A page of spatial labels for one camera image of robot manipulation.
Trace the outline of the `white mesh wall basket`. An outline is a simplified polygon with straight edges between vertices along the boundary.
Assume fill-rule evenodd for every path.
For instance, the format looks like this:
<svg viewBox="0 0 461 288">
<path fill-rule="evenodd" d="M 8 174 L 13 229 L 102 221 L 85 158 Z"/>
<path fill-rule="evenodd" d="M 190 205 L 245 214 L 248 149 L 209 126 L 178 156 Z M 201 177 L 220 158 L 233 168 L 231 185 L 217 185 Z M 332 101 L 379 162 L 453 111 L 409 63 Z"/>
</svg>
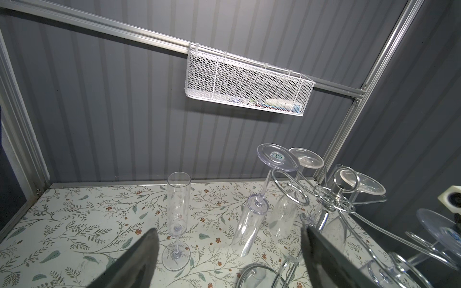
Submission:
<svg viewBox="0 0 461 288">
<path fill-rule="evenodd" d="M 315 82 L 307 76 L 279 73 L 231 59 L 227 53 L 212 54 L 199 45 L 188 47 L 185 93 L 195 100 L 227 104 L 293 116 L 303 116 Z M 232 97 L 265 100 L 280 98 L 302 104 L 299 114 L 231 103 Z"/>
</svg>

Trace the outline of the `chrome wine glass rack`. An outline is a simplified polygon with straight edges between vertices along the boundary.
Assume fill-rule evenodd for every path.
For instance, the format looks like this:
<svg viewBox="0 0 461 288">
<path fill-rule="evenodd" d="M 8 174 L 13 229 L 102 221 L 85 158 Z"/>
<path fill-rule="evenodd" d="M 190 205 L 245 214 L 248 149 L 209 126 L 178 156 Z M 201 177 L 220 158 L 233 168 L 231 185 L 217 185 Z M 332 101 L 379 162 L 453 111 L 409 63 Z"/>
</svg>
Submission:
<svg viewBox="0 0 461 288">
<path fill-rule="evenodd" d="M 360 242 L 360 245 L 368 249 L 367 251 L 372 257 L 372 260 L 366 262 L 360 268 L 360 271 L 362 271 L 365 274 L 365 276 L 371 279 L 377 285 L 377 287 L 396 288 L 397 286 L 399 286 L 402 288 L 406 288 L 406 286 L 403 283 L 402 277 L 405 276 L 407 278 L 413 279 L 409 275 L 409 273 L 412 273 L 416 276 L 417 280 L 420 281 L 424 287 L 432 288 L 432 285 L 429 283 L 429 281 L 415 267 L 427 258 L 437 259 L 441 261 L 443 264 L 449 266 L 450 268 L 453 268 L 455 270 L 461 270 L 461 266 L 458 265 L 452 258 L 450 258 L 444 250 L 438 250 L 438 246 L 436 246 L 435 244 L 432 245 L 429 242 L 425 242 L 425 240 L 410 232 L 406 232 L 406 234 L 414 238 L 414 240 L 419 242 L 421 245 L 423 245 L 422 247 L 414 245 L 406 240 L 403 240 L 402 238 L 390 232 L 388 232 L 388 234 L 386 235 L 391 238 L 394 238 L 395 240 L 401 243 L 404 243 L 408 247 L 420 251 L 420 254 L 416 255 L 414 258 L 404 259 L 394 252 L 389 252 L 388 256 L 391 261 L 391 266 L 386 266 L 380 260 L 377 260 L 377 256 L 371 250 L 369 245 L 366 244 L 364 240 L 361 239 L 356 232 L 354 232 L 354 229 L 346 221 L 346 216 L 343 215 L 343 212 L 338 211 L 339 215 L 334 220 L 332 220 L 332 222 L 326 224 L 330 213 L 329 211 L 337 211 L 335 208 L 333 208 L 333 197 L 330 193 L 331 189 L 323 186 L 316 186 L 313 190 L 313 193 L 316 195 L 316 197 L 318 199 L 321 199 L 321 204 L 323 207 L 320 216 L 317 216 L 318 222 L 317 224 L 315 224 L 315 228 L 318 230 L 320 234 L 323 234 L 323 236 L 326 239 L 328 239 L 330 243 L 333 246 L 335 246 L 336 249 L 338 249 L 338 251 L 343 249 L 342 246 L 344 246 L 344 243 L 346 241 L 347 231 L 349 231 L 351 235 L 354 235 L 357 241 Z M 436 225 L 436 220 L 434 218 L 435 216 L 426 217 L 423 215 L 424 213 L 420 213 L 422 218 L 419 219 L 423 221 L 422 223 L 427 223 L 428 226 L 425 227 L 428 228 L 430 232 L 435 232 L 435 229 L 437 228 L 441 231 L 441 235 L 448 235 L 442 236 L 442 240 L 444 239 L 444 237 L 448 238 L 450 236 L 454 238 L 453 241 L 455 241 L 457 239 L 455 238 L 455 234 L 461 235 L 461 222 L 455 223 L 451 222 L 451 220 L 443 220 L 444 223 L 440 222 L 440 225 Z M 333 240 L 333 236 L 327 236 L 327 228 L 330 228 L 330 226 L 332 224 L 335 224 L 335 222 L 340 223 L 340 230 L 338 235 L 342 236 L 342 238 L 340 237 L 339 240 Z M 290 270 L 289 275 L 287 276 L 287 279 L 283 280 L 282 272 L 287 266 L 288 262 L 291 262 L 293 266 Z M 288 287 L 289 282 L 292 280 L 292 276 L 294 276 L 298 264 L 299 261 L 297 259 L 288 259 L 284 261 L 278 272 L 266 266 L 252 265 L 242 273 L 241 278 L 237 283 L 237 288 L 262 288 L 263 286 L 265 288 L 286 288 Z"/>
</svg>

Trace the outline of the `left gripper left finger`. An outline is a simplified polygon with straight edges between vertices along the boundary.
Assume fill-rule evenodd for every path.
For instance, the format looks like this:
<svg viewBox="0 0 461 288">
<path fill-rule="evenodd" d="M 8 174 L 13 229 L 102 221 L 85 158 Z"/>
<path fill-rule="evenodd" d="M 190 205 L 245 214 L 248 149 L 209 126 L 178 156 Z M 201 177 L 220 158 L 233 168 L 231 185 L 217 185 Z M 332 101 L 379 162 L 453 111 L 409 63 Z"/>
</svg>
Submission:
<svg viewBox="0 0 461 288">
<path fill-rule="evenodd" d="M 148 230 L 90 288 L 148 288 L 156 269 L 160 242 L 157 230 Z"/>
</svg>

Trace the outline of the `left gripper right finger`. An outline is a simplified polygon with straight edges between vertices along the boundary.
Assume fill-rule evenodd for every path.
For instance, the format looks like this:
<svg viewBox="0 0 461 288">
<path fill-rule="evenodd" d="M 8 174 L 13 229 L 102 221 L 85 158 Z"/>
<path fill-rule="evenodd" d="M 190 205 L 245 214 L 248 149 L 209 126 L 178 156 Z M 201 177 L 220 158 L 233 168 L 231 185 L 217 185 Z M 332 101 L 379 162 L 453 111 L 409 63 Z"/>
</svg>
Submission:
<svg viewBox="0 0 461 288">
<path fill-rule="evenodd" d="M 313 288 L 375 288 L 376 284 L 316 229 L 301 228 L 301 251 Z"/>
</svg>

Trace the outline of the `items in white basket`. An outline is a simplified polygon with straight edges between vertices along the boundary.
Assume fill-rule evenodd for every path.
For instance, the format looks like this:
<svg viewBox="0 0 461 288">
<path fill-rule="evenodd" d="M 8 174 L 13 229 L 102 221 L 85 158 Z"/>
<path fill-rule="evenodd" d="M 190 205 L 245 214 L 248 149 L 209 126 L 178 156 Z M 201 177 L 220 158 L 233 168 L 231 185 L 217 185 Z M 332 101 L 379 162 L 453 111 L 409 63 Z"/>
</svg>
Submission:
<svg viewBox="0 0 461 288">
<path fill-rule="evenodd" d="M 302 104 L 299 102 L 291 102 L 280 98 L 268 98 L 265 100 L 244 99 L 232 97 L 228 100 L 231 103 L 246 104 L 250 106 L 258 106 L 272 110 L 283 110 L 287 112 L 294 112 L 299 114 L 301 112 Z"/>
</svg>

